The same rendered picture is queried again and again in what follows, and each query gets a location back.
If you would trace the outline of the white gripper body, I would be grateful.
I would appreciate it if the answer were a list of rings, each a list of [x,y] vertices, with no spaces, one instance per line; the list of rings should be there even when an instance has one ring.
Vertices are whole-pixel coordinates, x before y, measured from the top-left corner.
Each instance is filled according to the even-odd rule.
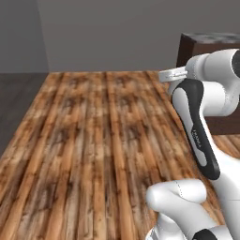
[[[161,70],[158,73],[159,81],[161,83],[170,83],[185,79],[188,75],[185,67],[176,67],[167,70]]]

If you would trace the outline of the dark brown kitchen island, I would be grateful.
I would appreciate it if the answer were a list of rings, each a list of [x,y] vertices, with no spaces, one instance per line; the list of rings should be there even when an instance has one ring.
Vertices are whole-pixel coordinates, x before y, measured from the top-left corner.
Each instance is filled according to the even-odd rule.
[[[240,49],[240,33],[182,33],[176,66],[184,66],[194,55],[225,49]],[[240,134],[240,103],[230,116],[205,120],[213,135]]]

